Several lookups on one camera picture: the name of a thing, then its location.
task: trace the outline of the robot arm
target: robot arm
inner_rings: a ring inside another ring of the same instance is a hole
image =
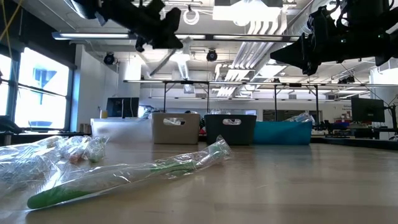
[[[375,57],[376,66],[398,56],[398,31],[386,31],[398,22],[398,7],[391,10],[388,0],[337,0],[341,15],[336,25],[326,6],[310,14],[311,34],[271,53],[271,58],[301,68],[313,75],[322,62]],[[343,25],[342,19],[348,21]]]
[[[137,35],[136,49],[143,52],[144,44],[153,49],[181,49],[181,41],[174,32],[180,24],[181,10],[173,8],[164,20],[159,12],[165,7],[161,0],[153,0],[147,6],[131,4],[130,0],[65,0],[82,18],[97,19],[103,26],[112,20]]]

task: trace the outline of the storage bin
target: storage bin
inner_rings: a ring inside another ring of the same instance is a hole
[[[257,121],[254,129],[255,144],[308,145],[311,141],[311,122]]]
[[[198,144],[199,114],[153,113],[155,144]]]
[[[207,144],[221,135],[229,145],[244,146],[253,142],[257,116],[208,114],[205,115]]]

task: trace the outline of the teal storage bin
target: teal storage bin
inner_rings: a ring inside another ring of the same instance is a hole
[[[311,122],[257,121],[254,128],[254,144],[308,145],[311,132]]]

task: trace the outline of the table surface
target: table surface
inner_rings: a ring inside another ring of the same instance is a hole
[[[203,147],[110,143],[101,163]],[[397,223],[396,152],[326,144],[232,149],[233,159],[193,175],[42,210],[3,210],[0,223]]]

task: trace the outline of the computer monitor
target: computer monitor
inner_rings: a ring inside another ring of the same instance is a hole
[[[382,100],[352,98],[353,121],[385,122]]]
[[[130,118],[138,115],[139,98],[108,98],[106,110],[109,117]]]

